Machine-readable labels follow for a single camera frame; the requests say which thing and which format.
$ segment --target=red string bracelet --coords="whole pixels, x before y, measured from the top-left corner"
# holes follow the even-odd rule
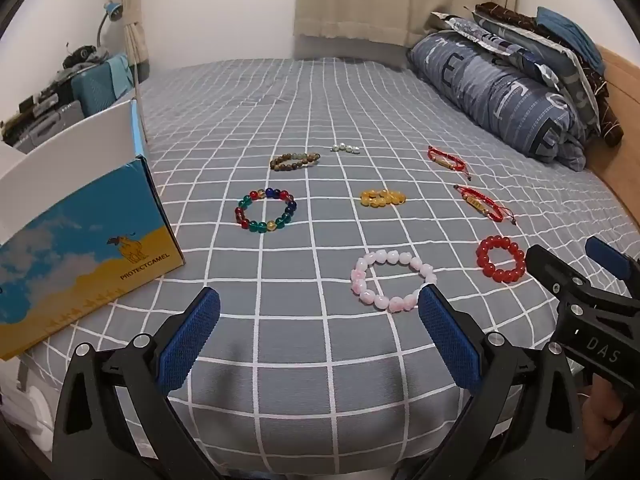
[[[490,249],[507,249],[516,260],[516,266],[511,270],[496,269],[495,265],[489,261],[488,251]],[[515,283],[527,270],[527,264],[524,261],[524,251],[522,251],[516,242],[512,242],[507,237],[489,236],[480,242],[480,246],[476,249],[478,256],[478,267],[481,267],[482,273],[493,278],[497,283]]]
[[[427,151],[427,156],[436,164],[441,165],[443,168],[449,168],[453,171],[461,171],[466,175],[468,180],[471,180],[471,175],[469,175],[469,170],[466,168],[466,162],[461,158],[456,157],[455,155],[450,155],[449,153],[441,152],[440,150],[434,148],[433,146],[429,146]]]
[[[459,186],[456,184],[453,189],[460,192],[466,203],[471,204],[484,216],[488,216],[494,222],[502,222],[506,215],[508,218],[511,218],[511,223],[516,225],[516,217],[513,214],[513,211],[508,207],[498,205],[494,200],[491,200],[489,197],[470,187]]]

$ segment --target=blue lamp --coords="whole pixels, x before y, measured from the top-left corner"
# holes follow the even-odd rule
[[[100,47],[100,34],[104,22],[107,21],[107,18],[110,22],[117,22],[122,17],[122,9],[122,4],[112,2],[111,0],[104,4],[104,16],[100,22],[100,27],[98,27],[98,37],[95,41],[96,46]]]

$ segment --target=pink bead bracelet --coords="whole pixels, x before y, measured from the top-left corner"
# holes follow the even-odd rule
[[[418,272],[423,278],[425,285],[433,283],[435,285],[437,278],[433,273],[433,267],[424,264],[420,258],[413,256],[411,253],[399,253],[398,251],[389,251],[380,249],[375,253],[365,254],[362,258],[358,258],[355,269],[351,271],[351,290],[357,294],[360,301],[364,304],[373,304],[379,310],[388,310],[391,313],[413,310],[418,304],[418,295],[420,288],[414,290],[412,294],[408,294],[404,298],[395,296],[389,299],[381,294],[376,294],[373,290],[367,288],[365,281],[366,272],[369,266],[374,263],[410,266]]]

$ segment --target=gray checkered bed sheet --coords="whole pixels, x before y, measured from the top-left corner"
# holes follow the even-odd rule
[[[525,158],[408,71],[356,60],[236,60],[174,70],[143,85],[150,165],[186,265],[105,306],[27,352],[60,388],[73,349],[117,348],[153,333],[203,285],[222,316],[172,405],[210,458],[243,470],[345,473],[435,448],[462,409],[417,311],[390,315],[360,303],[350,270],[364,253],[398,248],[435,268],[452,305],[516,345],[542,346],[556,302],[532,277],[494,283],[476,266],[478,242],[508,235],[551,248],[596,286],[621,292],[584,254],[598,235],[636,256],[640,238],[612,193],[589,172]],[[362,154],[332,153],[334,143]],[[471,185],[518,217],[495,224],[462,202],[462,175],[428,162],[430,144],[461,155]],[[287,152],[321,153],[318,166],[275,173]],[[265,235],[234,222],[252,189],[287,189],[298,211]],[[373,209],[366,189],[408,201]],[[270,219],[282,203],[252,205]],[[421,279],[375,266],[370,288],[404,296]],[[136,441],[146,438],[126,395]]]

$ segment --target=human hand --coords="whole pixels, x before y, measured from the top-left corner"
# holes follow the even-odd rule
[[[596,460],[601,452],[615,446],[625,434],[633,415],[629,415],[615,429],[609,425],[610,421],[620,416],[622,409],[623,403],[611,383],[594,374],[590,396],[582,405],[587,460]]]

